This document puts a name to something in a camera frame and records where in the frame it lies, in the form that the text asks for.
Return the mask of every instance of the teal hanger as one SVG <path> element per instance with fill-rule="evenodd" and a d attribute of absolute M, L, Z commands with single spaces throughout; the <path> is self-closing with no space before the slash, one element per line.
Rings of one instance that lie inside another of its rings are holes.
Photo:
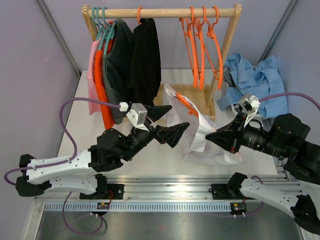
<path fill-rule="evenodd" d="M 105 10 L 106 10 L 106 9 L 108 9 L 106 6 L 104 6 L 104 7 L 102 8 L 102 20 L 103 20 L 103 22 L 104 22 L 104 24 L 105 24 L 106 26 L 109 26 L 109 27 L 110 27 L 110 24 L 107 23 L 106 18 L 105 18 Z"/>
<path fill-rule="evenodd" d="M 104 44 L 104 41 L 106 40 L 106 36 L 107 36 L 107 33 L 109 33 L 110 31 L 110 27 L 106 27 L 102 36 L 101 36 L 101 39 L 100 39 L 100 42 L 99 42 L 99 45 L 98 45 L 98 51 L 100 51 L 102 49 L 102 46 Z"/>
<path fill-rule="evenodd" d="M 96 25 L 98 26 L 98 29 L 99 29 L 99 32 L 95 37 L 95 40 L 98 41 L 100 36 L 101 36 L 101 34 L 106 31 L 106 28 L 105 28 L 104 24 L 102 22 L 100 22 L 100 19 L 99 19 L 99 10 L 101 10 L 102 8 L 101 7 L 94 7 L 94 9 L 96 9 L 95 18 L 96 18 L 96 20 L 98 22 L 98 24 L 96 24 Z"/>
<path fill-rule="evenodd" d="M 95 19 L 95 10 L 97 8 L 96 7 L 93 7 L 92 10 L 91 10 L 91 18 L 92 18 L 92 21 L 94 22 L 94 24 L 96 25 L 96 27 L 98 28 L 98 30 L 100 31 L 100 26 L 99 24 L 96 22 L 96 19 Z"/>
<path fill-rule="evenodd" d="M 110 28 L 109 34 L 108 34 L 108 36 L 107 36 L 107 38 L 105 40 L 105 47 L 104 47 L 103 55 L 107 55 L 107 49 L 108 49 L 109 41 L 110 41 L 110 39 L 114 39 L 116 24 L 117 23 L 115 21 L 112 23 L 112 26 Z"/>

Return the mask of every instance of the metal floor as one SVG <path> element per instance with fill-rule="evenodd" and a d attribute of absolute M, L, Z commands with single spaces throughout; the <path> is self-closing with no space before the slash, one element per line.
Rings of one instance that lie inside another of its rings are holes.
<path fill-rule="evenodd" d="M 248 202 L 248 212 L 258 203 Z M 100 221 L 85 212 L 68 211 L 68 223 L 78 231 L 95 230 Z M 108 212 L 99 233 L 77 235 L 68 230 L 61 211 L 44 211 L 37 240 L 302 240 L 294 220 L 280 210 L 264 205 L 253 216 L 233 219 L 226 212 Z"/>

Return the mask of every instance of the white cloth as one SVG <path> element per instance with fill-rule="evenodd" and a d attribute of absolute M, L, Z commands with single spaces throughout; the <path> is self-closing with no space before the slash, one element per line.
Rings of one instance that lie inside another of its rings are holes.
<path fill-rule="evenodd" d="M 215 132 L 219 128 L 210 120 L 209 116 L 202 115 L 197 106 L 183 96 L 197 110 L 199 118 L 193 114 L 190 115 L 189 110 L 175 96 L 176 91 L 170 85 L 165 84 L 163 87 L 163 105 L 172 106 L 172 109 L 166 114 L 168 127 L 184 122 L 190 123 L 178 144 L 183 160 L 213 166 L 239 164 L 242 160 L 241 153 L 232 154 L 206 140 L 206 135 Z"/>

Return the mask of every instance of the orange hanger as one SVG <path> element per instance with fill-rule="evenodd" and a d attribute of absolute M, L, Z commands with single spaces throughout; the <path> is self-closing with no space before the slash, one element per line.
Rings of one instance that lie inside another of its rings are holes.
<path fill-rule="evenodd" d="M 195 18 L 195 11 L 194 11 L 194 7 L 190 6 L 191 9 L 191 22 L 189 23 L 189 28 L 191 30 L 191 26 L 192 26 L 192 31 L 193 31 L 193 42 L 194 42 L 194 58 L 196 61 L 196 69 L 194 70 L 194 74 L 198 74 L 198 77 L 200 79 L 200 71 L 199 71 L 199 60 L 198 60 L 198 47 L 197 47 L 197 39 L 196 39 L 196 18 Z M 195 88 L 198 87 L 198 79 L 196 80 L 196 83 L 193 83 L 195 85 Z"/>
<path fill-rule="evenodd" d="M 136 13 L 136 20 L 138 22 L 139 25 L 141 25 L 142 23 L 140 22 L 140 10 L 142 9 L 142 6 L 138 7 L 138 11 Z"/>
<path fill-rule="evenodd" d="M 191 18 L 191 20 L 194 20 L 195 17 L 194 17 L 193 8 L 191 9 L 191 16 L 193 16 Z M 187 49 L 187 52 L 188 52 L 190 66 L 191 66 L 191 70 L 192 70 L 193 87 L 196 88 L 198 86 L 198 63 L 197 63 L 198 58 L 196 57 L 197 52 L 196 52 L 194 38 L 192 37 L 192 31 L 191 31 L 192 22 L 189 22 L 188 18 L 179 18 L 179 21 L 181 22 L 183 36 L 184 36 L 186 49 Z M 192 60 L 191 60 L 191 53 L 190 53 L 187 37 L 190 39 L 190 42 L 191 42 L 193 63 L 192 63 Z"/>
<path fill-rule="evenodd" d="M 209 54 L 208 54 L 208 50 L 206 47 L 204 47 L 204 50 L 205 50 L 205 54 L 209 60 L 209 63 L 210 63 L 210 66 L 211 66 L 211 69 L 213 71 L 213 74 L 214 74 L 214 77 L 215 79 L 218 80 L 218 89 L 221 89 L 222 87 L 222 84 L 223 84 L 223 79 L 224 79 L 224 65 L 223 65 L 223 62 L 222 62 L 222 56 L 221 56 L 221 51 L 220 51 L 220 46 L 219 46 L 219 42 L 218 42 L 218 39 L 217 39 L 217 36 L 215 34 L 215 31 L 214 31 L 214 26 L 218 23 L 219 21 L 219 10 L 216 6 L 213 6 L 212 7 L 213 9 L 215 9 L 215 12 L 216 12 L 216 21 L 211 25 L 210 22 L 208 21 L 208 19 L 205 20 L 205 22 L 207 23 L 208 25 L 208 32 L 207 32 L 207 36 L 210 38 L 210 39 L 213 39 L 214 42 L 215 42 L 215 47 L 216 47 L 216 50 L 217 50 L 217 53 L 218 53 L 218 59 L 219 59 L 219 70 L 215 70 L 212 62 L 211 62 L 211 59 L 209 57 Z"/>
<path fill-rule="evenodd" d="M 183 96 L 181 96 L 179 93 L 175 93 L 176 99 L 179 100 L 180 103 L 182 103 L 188 110 L 189 115 L 195 115 L 197 118 L 199 118 L 199 113 L 198 111 L 194 108 L 194 106 L 188 102 Z"/>
<path fill-rule="evenodd" d="M 203 6 L 203 21 L 200 22 L 200 20 L 197 18 L 195 20 L 195 27 L 197 29 L 197 33 L 195 34 L 195 36 L 197 36 L 200 39 L 200 44 L 201 44 L 201 69 L 198 63 L 198 73 L 199 73 L 199 79 L 200 79 L 200 83 L 199 83 L 199 89 L 202 90 L 204 88 L 205 85 L 205 41 L 204 41 L 204 36 L 203 36 L 203 32 L 202 32 L 202 27 L 203 25 L 206 23 L 207 17 L 207 11 L 206 11 L 206 7 Z"/>

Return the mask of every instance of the wooden base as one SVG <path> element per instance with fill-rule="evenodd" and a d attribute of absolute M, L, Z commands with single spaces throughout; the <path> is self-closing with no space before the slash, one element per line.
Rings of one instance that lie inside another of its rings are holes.
<path fill-rule="evenodd" d="M 206 85 L 204 87 L 204 90 L 194 88 L 192 84 L 170 84 L 170 86 L 179 94 L 186 96 L 188 99 L 190 99 L 203 115 L 209 115 L 211 120 L 216 119 L 213 102 L 210 104 L 209 108 L 206 107 L 206 91 L 209 90 L 209 85 Z M 155 106 L 161 106 L 163 104 L 163 93 L 164 85 L 161 84 L 158 91 L 158 95 L 153 100 Z"/>

